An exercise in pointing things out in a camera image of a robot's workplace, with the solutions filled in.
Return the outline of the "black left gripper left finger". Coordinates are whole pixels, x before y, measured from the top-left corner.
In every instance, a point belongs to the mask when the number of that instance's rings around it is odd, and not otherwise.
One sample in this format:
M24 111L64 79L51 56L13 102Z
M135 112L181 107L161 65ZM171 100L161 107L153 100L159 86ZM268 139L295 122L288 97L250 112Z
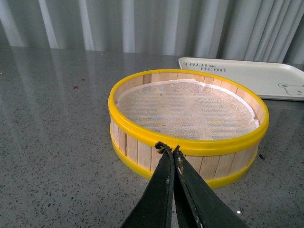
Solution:
M169 146L157 142L162 157L139 202L123 228L170 228L173 204L174 158Z

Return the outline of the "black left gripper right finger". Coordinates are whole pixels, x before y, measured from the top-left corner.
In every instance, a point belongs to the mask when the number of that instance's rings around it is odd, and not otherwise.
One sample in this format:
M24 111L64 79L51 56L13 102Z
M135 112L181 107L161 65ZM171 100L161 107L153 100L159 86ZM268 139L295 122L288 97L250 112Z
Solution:
M247 228L200 177L180 151L174 149L174 199L180 228Z

